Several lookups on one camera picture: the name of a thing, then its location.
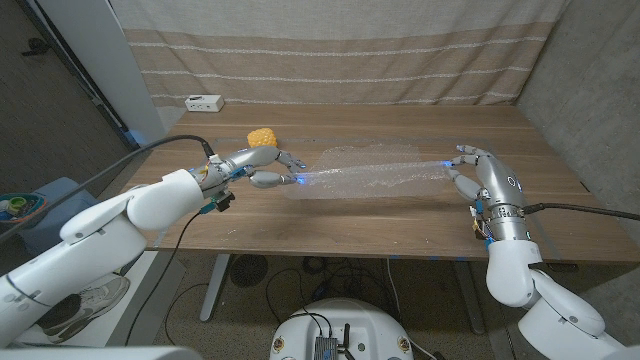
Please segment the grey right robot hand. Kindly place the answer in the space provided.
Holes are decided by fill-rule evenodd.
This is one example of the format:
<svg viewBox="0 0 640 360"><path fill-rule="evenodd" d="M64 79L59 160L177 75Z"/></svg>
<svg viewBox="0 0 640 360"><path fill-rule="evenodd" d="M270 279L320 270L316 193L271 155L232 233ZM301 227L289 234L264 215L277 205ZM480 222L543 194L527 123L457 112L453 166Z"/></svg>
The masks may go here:
<svg viewBox="0 0 640 360"><path fill-rule="evenodd" d="M461 155L447 163L447 173L463 198L470 201L484 199L487 207L524 206L525 198L515 172L492 153L471 146L457 145ZM473 165L480 184L461 174L457 165Z"/></svg>

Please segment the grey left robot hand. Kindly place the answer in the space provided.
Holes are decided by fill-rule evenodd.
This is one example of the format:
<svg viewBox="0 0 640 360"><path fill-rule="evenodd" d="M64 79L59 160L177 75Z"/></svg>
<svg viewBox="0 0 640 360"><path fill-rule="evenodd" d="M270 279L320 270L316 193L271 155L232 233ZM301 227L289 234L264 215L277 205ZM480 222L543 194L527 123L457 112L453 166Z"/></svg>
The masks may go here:
<svg viewBox="0 0 640 360"><path fill-rule="evenodd" d="M289 173L259 170L259 167L274 162L284 165ZM202 167L194 171L193 176L203 191L218 192L225 189L230 182L243 177L248 178L252 186L262 189L292 184L305 169L306 164L291 153L276 146L262 145L225 156L211 155Z"/></svg>

